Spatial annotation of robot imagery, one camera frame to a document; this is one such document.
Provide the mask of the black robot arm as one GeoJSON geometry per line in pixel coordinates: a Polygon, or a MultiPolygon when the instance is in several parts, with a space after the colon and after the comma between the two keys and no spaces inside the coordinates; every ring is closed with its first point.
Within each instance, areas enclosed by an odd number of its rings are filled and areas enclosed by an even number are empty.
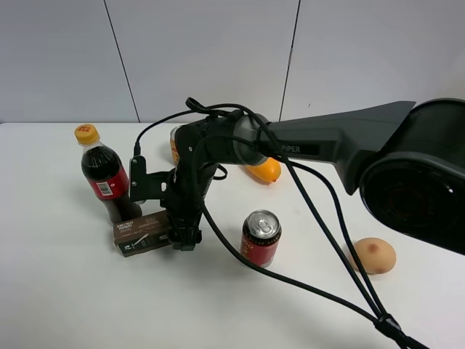
{"type": "Polygon", "coordinates": [[[398,101],[357,111],[270,122],[244,107],[204,107],[179,128],[179,162],[168,192],[197,210],[219,164],[256,165],[285,155],[334,166],[345,191],[359,193],[382,225],[464,253],[464,101],[398,101]]]}

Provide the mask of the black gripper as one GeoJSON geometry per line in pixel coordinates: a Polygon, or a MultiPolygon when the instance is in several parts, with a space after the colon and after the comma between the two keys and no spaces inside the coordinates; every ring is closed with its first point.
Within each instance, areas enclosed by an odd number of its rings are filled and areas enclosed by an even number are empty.
{"type": "Polygon", "coordinates": [[[201,242],[202,209],[197,195],[206,196],[217,168],[214,163],[201,164],[194,180],[191,166],[181,160],[170,172],[165,209],[170,223],[168,237],[174,249],[192,251],[201,242]]]}

